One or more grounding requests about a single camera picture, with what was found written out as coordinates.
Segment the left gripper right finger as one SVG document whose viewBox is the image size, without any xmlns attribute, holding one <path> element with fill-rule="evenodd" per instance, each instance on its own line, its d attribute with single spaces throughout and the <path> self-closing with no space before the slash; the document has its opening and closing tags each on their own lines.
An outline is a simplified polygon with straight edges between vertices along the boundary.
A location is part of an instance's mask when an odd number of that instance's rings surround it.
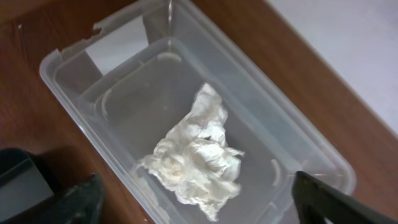
<svg viewBox="0 0 398 224">
<path fill-rule="evenodd" d="M 303 224 L 397 224 L 304 171 L 295 173 L 292 197 Z"/>
</svg>

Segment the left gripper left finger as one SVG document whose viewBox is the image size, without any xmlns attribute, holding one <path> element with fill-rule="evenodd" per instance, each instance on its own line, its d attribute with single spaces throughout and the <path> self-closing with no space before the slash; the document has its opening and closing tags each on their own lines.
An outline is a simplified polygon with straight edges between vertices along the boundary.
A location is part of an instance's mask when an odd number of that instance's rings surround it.
<svg viewBox="0 0 398 224">
<path fill-rule="evenodd" d="M 31 221 L 38 224 L 95 224 L 104 202 L 101 177 L 92 174 L 83 182 L 46 200 Z"/>
</svg>

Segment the white paper napkin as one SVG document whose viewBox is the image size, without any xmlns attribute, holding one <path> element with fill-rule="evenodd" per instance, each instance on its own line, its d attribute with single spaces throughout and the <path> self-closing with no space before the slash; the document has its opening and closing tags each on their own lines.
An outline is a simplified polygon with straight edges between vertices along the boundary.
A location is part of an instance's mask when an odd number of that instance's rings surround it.
<svg viewBox="0 0 398 224">
<path fill-rule="evenodd" d="M 241 191 L 236 179 L 245 153 L 228 146 L 227 119 L 221 96 L 204 83 L 189 113 L 139 163 L 180 203 L 198 206 L 211 222 Z"/>
</svg>

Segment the clear plastic waste bin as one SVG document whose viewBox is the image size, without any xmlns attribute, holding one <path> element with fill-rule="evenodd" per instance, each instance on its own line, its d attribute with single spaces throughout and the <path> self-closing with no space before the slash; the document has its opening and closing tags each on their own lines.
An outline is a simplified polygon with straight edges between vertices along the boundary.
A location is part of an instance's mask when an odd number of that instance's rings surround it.
<svg viewBox="0 0 398 224">
<path fill-rule="evenodd" d="M 40 76 L 156 223 L 208 222 L 139 167 L 203 83 L 228 110 L 227 143 L 245 153 L 241 193 L 220 223 L 297 223 L 299 170 L 352 194 L 350 164 L 191 1 L 138 1 L 95 27 L 98 35 L 48 54 Z"/>
</svg>

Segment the black rectangular tray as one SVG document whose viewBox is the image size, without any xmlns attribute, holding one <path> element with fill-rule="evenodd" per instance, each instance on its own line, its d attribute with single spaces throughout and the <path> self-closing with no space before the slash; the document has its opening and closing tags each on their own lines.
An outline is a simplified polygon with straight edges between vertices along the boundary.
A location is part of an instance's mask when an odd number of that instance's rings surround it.
<svg viewBox="0 0 398 224">
<path fill-rule="evenodd" d="M 49 166 L 23 149 L 1 149 L 1 223 L 22 214 L 62 190 Z"/>
</svg>

